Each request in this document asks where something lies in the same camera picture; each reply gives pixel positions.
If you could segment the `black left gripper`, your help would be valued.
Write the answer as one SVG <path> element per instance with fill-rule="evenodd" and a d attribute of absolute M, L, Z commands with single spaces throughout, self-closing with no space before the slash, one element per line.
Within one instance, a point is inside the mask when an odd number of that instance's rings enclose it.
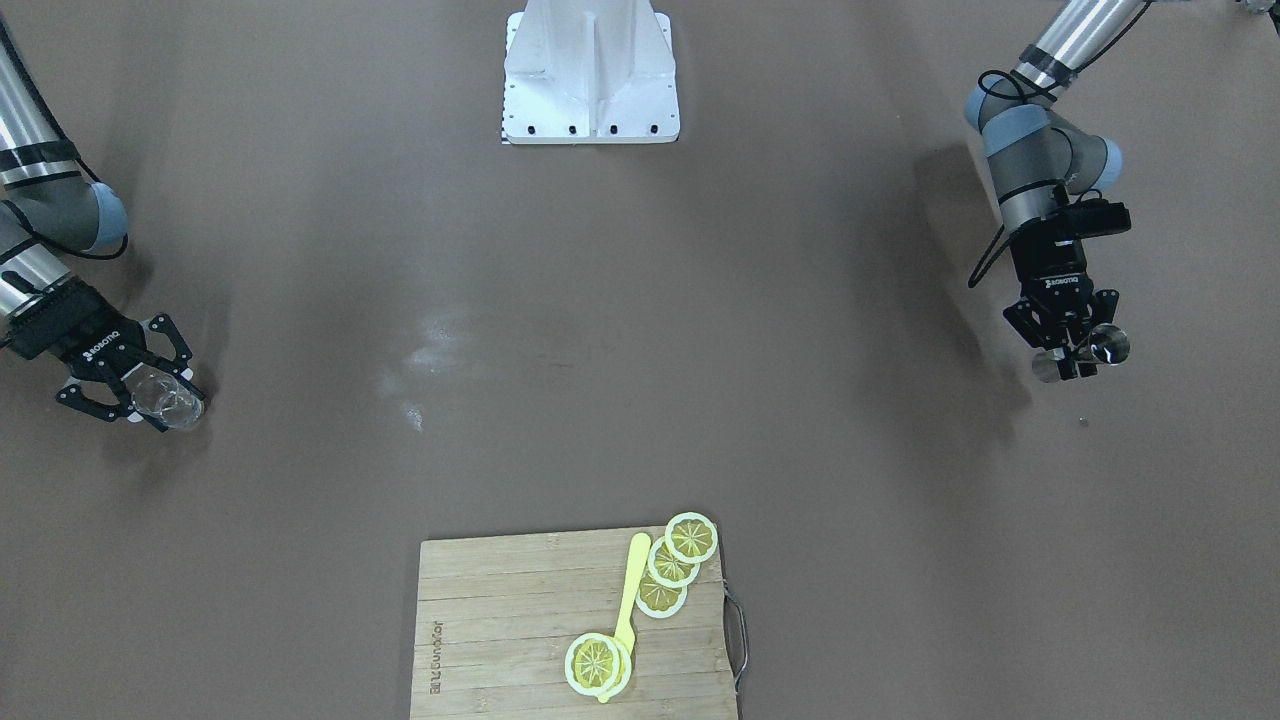
<path fill-rule="evenodd" d="M 1121 328 L 1114 322 L 1120 293 L 1094 288 L 1083 241 L 1130 228 L 1124 204 L 1085 200 L 1062 205 L 1012 233 L 1010 250 L 1021 295 L 1004 309 L 1004 318 L 1033 348 L 1068 347 L 1066 380 L 1121 363 Z"/>

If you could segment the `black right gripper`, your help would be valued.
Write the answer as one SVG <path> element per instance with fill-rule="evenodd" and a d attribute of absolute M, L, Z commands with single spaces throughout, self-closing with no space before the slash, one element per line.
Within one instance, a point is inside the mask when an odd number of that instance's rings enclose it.
<path fill-rule="evenodd" d="M 163 336 L 170 355 L 148 350 L 145 334 Z M 9 320 L 5 340 L 23 359 L 49 354 L 64 363 L 72 377 L 55 392 L 55 401 L 105 423 L 170 430 L 161 420 L 143 415 L 127 391 L 116 392 L 108 384 L 108 372 L 122 378 L 141 365 L 174 377 L 180 386 L 195 384 L 189 366 L 193 352 L 169 314 L 159 313 L 138 323 L 83 281 L 65 281 L 45 292 L 31 309 Z M 140 357 L 122 352 L 122 346 L 141 352 Z"/>

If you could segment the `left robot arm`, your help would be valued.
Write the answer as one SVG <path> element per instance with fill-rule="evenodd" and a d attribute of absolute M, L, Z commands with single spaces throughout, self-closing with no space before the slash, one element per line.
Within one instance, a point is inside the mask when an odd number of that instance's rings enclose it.
<path fill-rule="evenodd" d="M 1020 293 L 1004 318 L 1036 350 L 1032 368 L 1046 383 L 1097 375 L 1130 352 L 1115 322 L 1119 293 L 1094 286 L 1085 258 L 1087 240 L 1132 228 L 1126 206 L 1105 197 L 1123 172 L 1123 151 L 1066 120 L 1055 104 L 1147 6 L 1068 3 L 1012 69 L 983 72 L 966 100 L 1001 218 L 968 284 L 1011 259 Z"/>

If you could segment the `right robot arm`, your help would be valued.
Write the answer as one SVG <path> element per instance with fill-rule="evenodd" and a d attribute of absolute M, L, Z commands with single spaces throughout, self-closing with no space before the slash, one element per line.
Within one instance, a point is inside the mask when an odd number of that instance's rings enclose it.
<path fill-rule="evenodd" d="M 3 347 L 61 363 L 68 378 L 55 398 L 65 407 L 105 423 L 192 429 L 207 397 L 174 320 L 127 316 L 67 265 L 122 258 L 129 218 L 59 124 L 9 29 L 1 36 Z"/>

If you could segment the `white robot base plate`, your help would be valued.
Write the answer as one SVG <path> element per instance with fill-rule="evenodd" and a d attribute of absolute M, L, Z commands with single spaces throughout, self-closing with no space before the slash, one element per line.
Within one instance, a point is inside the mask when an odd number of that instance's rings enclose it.
<path fill-rule="evenodd" d="M 649 1 L 530 1 L 504 33 L 500 138 L 672 143 L 681 135 L 671 18 Z"/>

